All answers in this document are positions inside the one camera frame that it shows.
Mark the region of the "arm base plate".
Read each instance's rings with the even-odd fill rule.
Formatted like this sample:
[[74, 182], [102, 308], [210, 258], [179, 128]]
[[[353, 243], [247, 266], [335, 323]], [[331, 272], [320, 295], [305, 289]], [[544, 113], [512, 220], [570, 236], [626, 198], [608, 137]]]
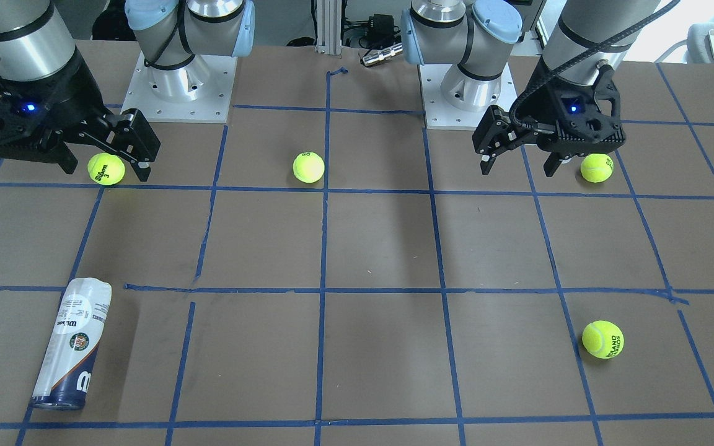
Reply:
[[508, 111], [518, 97], [508, 66], [490, 81], [471, 79], [451, 64], [426, 64], [418, 70], [428, 129], [472, 131], [490, 105]]
[[137, 59], [123, 109], [141, 110], [151, 123], [218, 123], [229, 119], [238, 58], [198, 55], [186, 67], [163, 71]]

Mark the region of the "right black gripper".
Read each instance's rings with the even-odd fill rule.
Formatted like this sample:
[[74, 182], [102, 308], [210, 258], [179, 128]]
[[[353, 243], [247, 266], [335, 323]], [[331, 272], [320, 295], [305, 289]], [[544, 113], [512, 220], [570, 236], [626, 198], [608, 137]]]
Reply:
[[148, 181], [161, 142], [144, 113], [105, 107], [79, 50], [57, 73], [27, 82], [0, 76], [0, 158], [56, 164], [74, 174], [77, 157], [67, 143], [95, 145], [119, 156]]

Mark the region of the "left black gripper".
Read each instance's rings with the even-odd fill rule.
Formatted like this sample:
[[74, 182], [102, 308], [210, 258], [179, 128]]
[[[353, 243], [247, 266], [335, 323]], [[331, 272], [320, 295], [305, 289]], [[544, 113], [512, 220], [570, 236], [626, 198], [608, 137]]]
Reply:
[[515, 125], [498, 105], [490, 105], [472, 135], [474, 152], [481, 156], [480, 170], [490, 173], [499, 155], [534, 143], [550, 152], [543, 164], [547, 177], [573, 156], [609, 154], [626, 142], [620, 111], [620, 93], [611, 65], [599, 68], [592, 85], [578, 85], [559, 77], [551, 79], [525, 98], [516, 110]]

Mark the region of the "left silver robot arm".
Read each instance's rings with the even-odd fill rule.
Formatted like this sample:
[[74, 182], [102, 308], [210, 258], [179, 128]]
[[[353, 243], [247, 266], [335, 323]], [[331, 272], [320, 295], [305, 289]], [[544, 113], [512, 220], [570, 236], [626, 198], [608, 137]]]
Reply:
[[523, 30], [505, 1], [413, 1], [403, 14], [408, 63], [449, 65], [442, 93], [463, 110], [482, 111], [472, 135], [488, 175], [499, 155], [533, 144], [548, 152], [553, 176], [575, 156], [609, 154], [626, 141], [620, 93], [613, 76], [640, 31], [676, 2], [567, 1], [525, 89], [508, 109], [474, 92], [499, 88], [513, 45]]

